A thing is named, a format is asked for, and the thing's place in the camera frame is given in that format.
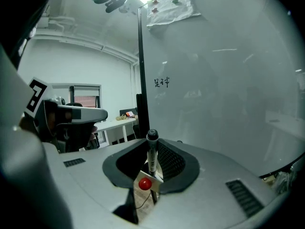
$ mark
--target red ball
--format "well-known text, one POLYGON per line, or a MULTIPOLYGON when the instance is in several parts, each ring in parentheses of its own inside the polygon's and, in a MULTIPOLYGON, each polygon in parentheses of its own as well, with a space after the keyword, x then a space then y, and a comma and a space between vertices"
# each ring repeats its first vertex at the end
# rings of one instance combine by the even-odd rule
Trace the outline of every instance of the red ball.
POLYGON ((152 187, 152 182, 150 181, 150 179, 144 177, 139 181, 139 187, 142 190, 148 190, 152 187))

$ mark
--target white wall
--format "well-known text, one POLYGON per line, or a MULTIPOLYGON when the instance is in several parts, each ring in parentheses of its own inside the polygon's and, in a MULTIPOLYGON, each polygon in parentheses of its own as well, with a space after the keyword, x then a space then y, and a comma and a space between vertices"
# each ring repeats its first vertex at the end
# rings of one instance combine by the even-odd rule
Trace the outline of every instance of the white wall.
POLYGON ((35 76, 48 83, 100 84, 102 108, 109 119, 134 107, 130 64, 94 49, 52 40, 31 40, 18 73, 27 83, 35 76))

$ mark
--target ceiling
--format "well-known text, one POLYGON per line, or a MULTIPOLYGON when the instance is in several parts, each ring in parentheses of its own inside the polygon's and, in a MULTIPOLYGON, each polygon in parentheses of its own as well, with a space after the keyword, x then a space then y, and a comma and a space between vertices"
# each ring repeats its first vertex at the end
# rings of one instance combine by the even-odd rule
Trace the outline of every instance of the ceiling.
POLYGON ((62 31, 64 26, 65 35, 99 42, 137 54, 137 13, 141 5, 139 0, 127 0, 123 7, 126 13, 121 13, 119 10, 106 13, 104 4, 95 4, 91 0, 50 0, 49 12, 46 16, 61 26, 49 24, 46 27, 45 24, 39 24, 38 28, 62 31))

